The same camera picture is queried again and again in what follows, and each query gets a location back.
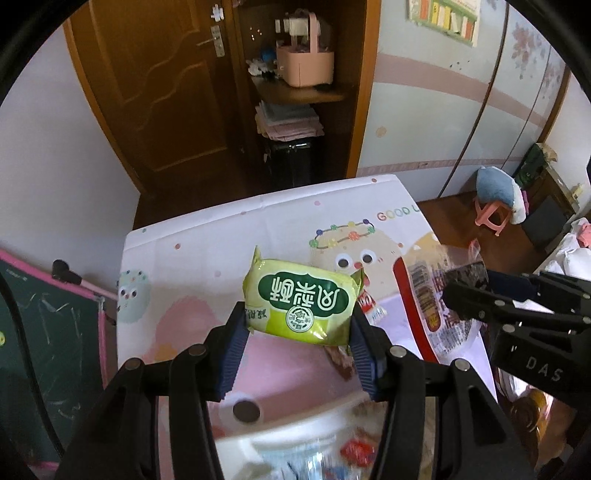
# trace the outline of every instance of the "pink basket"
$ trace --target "pink basket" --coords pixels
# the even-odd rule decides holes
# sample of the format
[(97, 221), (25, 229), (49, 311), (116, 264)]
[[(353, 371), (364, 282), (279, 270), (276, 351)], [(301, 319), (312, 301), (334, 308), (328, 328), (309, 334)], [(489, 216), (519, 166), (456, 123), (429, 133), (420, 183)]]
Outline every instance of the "pink basket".
[(318, 51), (319, 25), (316, 15), (310, 13), (310, 52), (296, 52), (297, 44), (277, 48), (279, 76), (292, 87), (311, 87), (332, 83), (335, 53)]

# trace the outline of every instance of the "shelf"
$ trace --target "shelf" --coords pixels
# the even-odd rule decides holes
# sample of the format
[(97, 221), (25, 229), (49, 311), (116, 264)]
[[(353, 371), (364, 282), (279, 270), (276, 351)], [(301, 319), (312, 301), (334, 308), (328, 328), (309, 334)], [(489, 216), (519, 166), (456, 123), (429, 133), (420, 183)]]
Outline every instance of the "shelf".
[(262, 77), (251, 77), (251, 79), (261, 98), (267, 103), (276, 105), (340, 102), (345, 98), (345, 93), (338, 89), (321, 92), (314, 87), (290, 87), (283, 80), (265, 80)]

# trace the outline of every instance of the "cartoon eyes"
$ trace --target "cartoon eyes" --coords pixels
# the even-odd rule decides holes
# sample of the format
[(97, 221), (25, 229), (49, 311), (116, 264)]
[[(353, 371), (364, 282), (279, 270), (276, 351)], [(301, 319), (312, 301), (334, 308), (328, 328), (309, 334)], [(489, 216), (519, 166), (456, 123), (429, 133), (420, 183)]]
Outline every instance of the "cartoon eyes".
[(345, 269), (353, 265), (353, 259), (348, 254), (340, 253), (336, 256), (335, 263), (337, 267)]
[(371, 250), (363, 250), (359, 254), (359, 259), (366, 265), (372, 264), (376, 261), (377, 255)]
[[(126, 294), (126, 293), (127, 293), (127, 291), (126, 291), (124, 288), (122, 288), (122, 289), (121, 289), (121, 291), (119, 292), (119, 296), (121, 296), (121, 297), (125, 297), (125, 294)], [(132, 297), (136, 297), (136, 296), (138, 296), (138, 292), (137, 292), (137, 290), (132, 290), (132, 291), (131, 291), (131, 296), (132, 296)]]

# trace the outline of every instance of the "screw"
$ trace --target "screw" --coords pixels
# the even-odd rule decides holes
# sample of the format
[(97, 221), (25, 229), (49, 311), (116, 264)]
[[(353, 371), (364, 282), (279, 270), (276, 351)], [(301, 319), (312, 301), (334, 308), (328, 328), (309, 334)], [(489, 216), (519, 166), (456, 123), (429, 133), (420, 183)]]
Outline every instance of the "screw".
[(142, 361), (139, 358), (130, 358), (125, 362), (125, 369), (126, 370), (135, 370), (142, 364)]
[(207, 352), (207, 347), (202, 343), (195, 343), (189, 347), (189, 355), (191, 356), (201, 356), (205, 352)]
[(402, 358), (407, 353), (406, 349), (400, 345), (394, 345), (390, 347), (390, 355), (395, 356), (396, 358)]
[(453, 364), (458, 370), (461, 370), (462, 372), (467, 372), (470, 370), (470, 362), (468, 360), (464, 360), (463, 358), (458, 358)]

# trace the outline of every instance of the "white table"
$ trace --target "white table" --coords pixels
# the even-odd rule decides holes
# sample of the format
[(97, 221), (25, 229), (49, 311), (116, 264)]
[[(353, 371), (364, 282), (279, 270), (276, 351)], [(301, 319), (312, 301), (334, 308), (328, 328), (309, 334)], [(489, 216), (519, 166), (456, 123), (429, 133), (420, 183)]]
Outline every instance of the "white table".
[[(368, 290), (388, 310), (380, 326), (394, 344), (419, 355), (402, 303), (395, 299), (392, 266), (413, 245), (434, 241), (423, 214), (395, 175), (266, 194), (133, 231), (125, 242), (119, 285), (119, 364), (133, 356), (145, 362), (173, 358), (224, 324), (235, 303), (243, 300), (242, 280), (256, 245), (264, 258), (349, 273), (364, 256), (372, 257), (372, 264), (364, 264)], [(346, 268), (340, 266), (342, 259)], [(463, 356), (495, 395), (480, 336)], [(321, 347), (255, 332), (233, 391), (220, 404), (210, 405), (214, 435), (276, 424), (360, 389), (357, 378), (345, 381), (337, 373)], [(244, 399), (260, 408), (255, 425), (233, 416), (233, 405)], [(166, 402), (161, 408), (167, 409)], [(167, 415), (161, 413), (166, 428)], [(162, 451), (161, 463), (166, 463)]]

